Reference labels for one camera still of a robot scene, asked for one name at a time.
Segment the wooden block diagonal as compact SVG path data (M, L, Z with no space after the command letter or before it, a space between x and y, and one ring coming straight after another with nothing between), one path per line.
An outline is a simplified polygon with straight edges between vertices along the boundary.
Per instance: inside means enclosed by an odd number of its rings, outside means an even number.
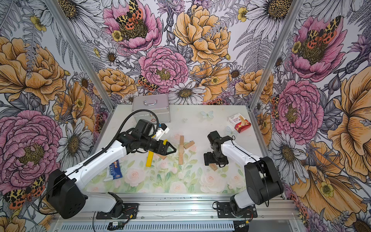
M179 154L178 164L179 165L183 165L184 164L184 155L183 154Z

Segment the yellow short block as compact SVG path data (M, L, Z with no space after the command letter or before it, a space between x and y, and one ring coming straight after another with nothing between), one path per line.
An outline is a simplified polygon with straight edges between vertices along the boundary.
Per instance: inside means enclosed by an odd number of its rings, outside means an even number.
M146 167L151 167L152 166L153 156L154 156L154 153L149 151L148 152L148 157L147 157L147 160L146 160Z

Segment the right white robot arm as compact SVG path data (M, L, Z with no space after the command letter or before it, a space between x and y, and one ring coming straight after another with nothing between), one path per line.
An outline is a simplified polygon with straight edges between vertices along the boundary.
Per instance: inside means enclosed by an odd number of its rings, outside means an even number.
M269 157L256 156L236 144L229 136L210 138L212 152L204 154L206 166L217 164L226 166L234 160L244 168L246 190L231 197L229 206L234 217L243 217L249 213L254 216L255 205L266 204L284 192L282 181L274 162Z

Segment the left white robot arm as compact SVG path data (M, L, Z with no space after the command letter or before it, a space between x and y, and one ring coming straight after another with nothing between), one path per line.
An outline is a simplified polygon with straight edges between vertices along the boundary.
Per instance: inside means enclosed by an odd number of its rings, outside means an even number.
M65 171L53 171L47 183L47 202L63 219L72 218L80 212L102 212L112 218L119 218L123 215L124 206L118 195L112 192L87 193L84 189L96 175L112 163L138 149L162 156L177 151L170 142L122 132L108 150L96 158L90 157Z

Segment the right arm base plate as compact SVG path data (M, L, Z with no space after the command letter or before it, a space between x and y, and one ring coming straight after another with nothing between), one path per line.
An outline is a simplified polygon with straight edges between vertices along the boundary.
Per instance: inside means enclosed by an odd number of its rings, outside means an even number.
M258 217L255 205L240 209L237 206L231 206L230 202L216 201L212 208L216 210L218 218L254 219Z

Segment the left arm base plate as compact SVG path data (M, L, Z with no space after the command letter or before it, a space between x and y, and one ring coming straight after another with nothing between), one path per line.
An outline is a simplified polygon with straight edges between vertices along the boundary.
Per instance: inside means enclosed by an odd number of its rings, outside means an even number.
M109 219L118 219L118 220L128 220L136 219L138 213L139 204L138 203L121 203L108 212L98 212L95 219L98 220L109 220Z

